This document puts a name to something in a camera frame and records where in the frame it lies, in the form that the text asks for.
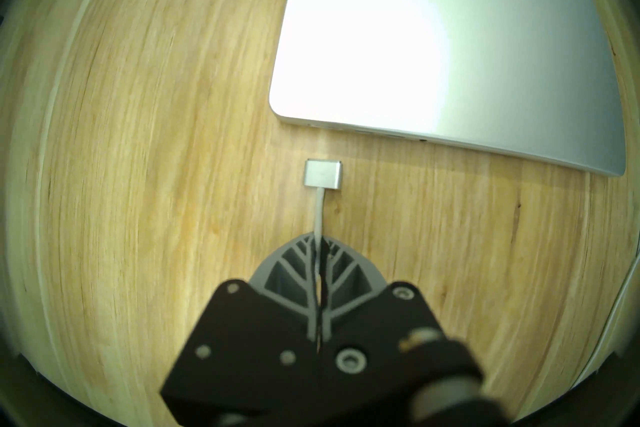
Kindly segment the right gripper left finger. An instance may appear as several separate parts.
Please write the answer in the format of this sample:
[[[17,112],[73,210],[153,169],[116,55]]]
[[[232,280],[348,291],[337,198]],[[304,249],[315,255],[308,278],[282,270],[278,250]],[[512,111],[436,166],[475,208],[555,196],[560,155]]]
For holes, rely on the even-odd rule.
[[[180,426],[239,422],[318,392],[313,238],[294,238],[249,281],[216,289],[161,389]]]

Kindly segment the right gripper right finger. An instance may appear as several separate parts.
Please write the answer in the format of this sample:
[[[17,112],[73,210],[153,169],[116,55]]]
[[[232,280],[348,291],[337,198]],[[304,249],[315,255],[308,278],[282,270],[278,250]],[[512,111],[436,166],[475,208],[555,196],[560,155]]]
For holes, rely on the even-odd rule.
[[[319,242],[319,280],[319,426],[416,425],[437,362],[425,348],[446,338],[423,295],[330,237]]]

